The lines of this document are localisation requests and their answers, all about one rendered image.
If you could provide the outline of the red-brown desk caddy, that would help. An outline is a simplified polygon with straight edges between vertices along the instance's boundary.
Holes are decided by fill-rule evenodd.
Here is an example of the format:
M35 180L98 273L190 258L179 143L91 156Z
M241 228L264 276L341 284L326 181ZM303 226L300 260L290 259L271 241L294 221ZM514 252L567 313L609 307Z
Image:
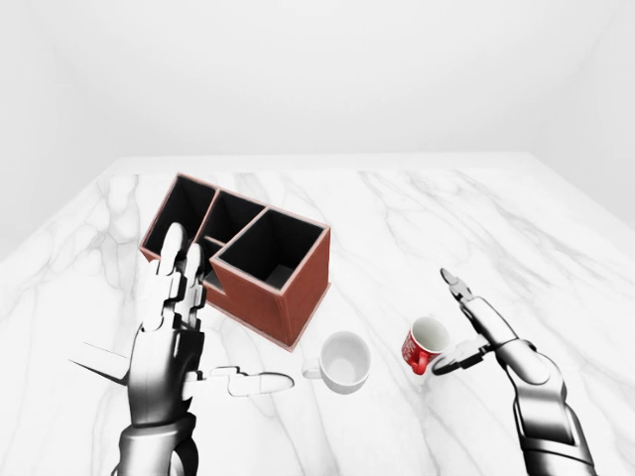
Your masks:
M294 350L328 288L329 226L182 174L141 240L146 259L174 222L202 247L207 303Z

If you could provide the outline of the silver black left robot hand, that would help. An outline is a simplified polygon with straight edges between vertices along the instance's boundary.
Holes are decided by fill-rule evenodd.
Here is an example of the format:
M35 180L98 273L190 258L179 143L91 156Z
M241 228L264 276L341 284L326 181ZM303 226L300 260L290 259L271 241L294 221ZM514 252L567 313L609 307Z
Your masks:
M228 394L254 397L290 390L286 374L247 374L238 366L202 369L204 334L197 313L205 305L202 248L191 244L183 225L170 225L160 258L151 262L140 299L142 322L128 371L132 423L151 426L173 422L194 397Z

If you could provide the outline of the red mug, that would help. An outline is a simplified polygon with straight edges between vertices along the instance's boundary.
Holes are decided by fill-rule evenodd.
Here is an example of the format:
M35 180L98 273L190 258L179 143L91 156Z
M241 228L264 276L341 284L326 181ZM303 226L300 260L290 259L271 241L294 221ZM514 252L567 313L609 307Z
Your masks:
M420 317L412 323L401 355L416 375L423 375L429 364L448 348L449 342L448 331L438 319Z

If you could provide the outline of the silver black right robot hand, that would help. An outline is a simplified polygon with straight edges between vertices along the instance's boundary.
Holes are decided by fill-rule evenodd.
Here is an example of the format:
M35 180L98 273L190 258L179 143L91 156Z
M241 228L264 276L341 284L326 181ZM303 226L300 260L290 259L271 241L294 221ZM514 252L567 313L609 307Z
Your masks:
M441 269L441 275L476 337L438 357L433 373L440 376L467 369L492 352L516 390L544 401L563 402L567 387L556 364L539 353L531 342L520 338L502 314L485 298L474 295L462 279L446 269Z

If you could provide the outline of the white mug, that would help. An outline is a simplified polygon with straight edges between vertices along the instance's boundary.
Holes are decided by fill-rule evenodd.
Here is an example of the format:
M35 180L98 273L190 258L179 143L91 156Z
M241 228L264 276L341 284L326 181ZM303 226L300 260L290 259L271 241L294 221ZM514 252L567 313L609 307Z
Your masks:
M349 395L364 385L370 366L366 341L351 331L338 331L323 343L316 359L303 364L302 374L307 379L322 380L339 395Z

